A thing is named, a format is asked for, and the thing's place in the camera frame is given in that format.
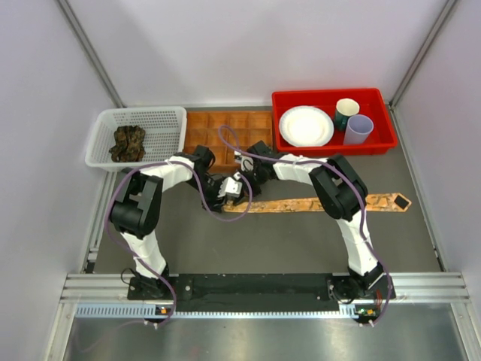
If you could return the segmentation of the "orange patterned tie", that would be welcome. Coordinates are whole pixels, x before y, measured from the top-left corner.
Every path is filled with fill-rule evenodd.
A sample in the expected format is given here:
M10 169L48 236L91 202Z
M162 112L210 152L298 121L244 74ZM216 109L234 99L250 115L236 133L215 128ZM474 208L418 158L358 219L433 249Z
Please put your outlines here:
M371 212L404 213L412 202L401 193L376 193L366 197L366 210ZM279 199L252 202L248 213L251 214L281 214L323 212L320 200L317 198Z

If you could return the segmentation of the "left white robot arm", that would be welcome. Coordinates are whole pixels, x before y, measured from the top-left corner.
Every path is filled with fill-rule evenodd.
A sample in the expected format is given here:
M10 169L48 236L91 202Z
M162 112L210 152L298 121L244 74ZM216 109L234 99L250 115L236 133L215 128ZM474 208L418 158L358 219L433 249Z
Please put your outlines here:
M188 183L204 197L204 207L212 212L221 212L228 200L243 197L239 177L209 173L214 161L213 152L199 145L192 154L176 153L163 165L144 168L123 178L126 183L113 201L108 220L126 241L135 261L127 299L163 299L169 294L168 264L156 237L164 191Z

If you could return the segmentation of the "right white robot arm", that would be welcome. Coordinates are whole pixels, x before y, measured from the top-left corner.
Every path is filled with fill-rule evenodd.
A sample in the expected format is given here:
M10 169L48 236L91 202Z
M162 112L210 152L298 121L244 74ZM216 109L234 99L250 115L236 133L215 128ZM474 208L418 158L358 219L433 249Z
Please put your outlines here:
M249 147L244 156L253 159L247 172L251 187L270 180L296 181L311 185L324 209L334 219L343 237L352 295L369 297L381 279L386 279L386 300L393 296L392 278L376 255L367 223L367 187L346 158L308 158L290 153L275 153L263 141Z

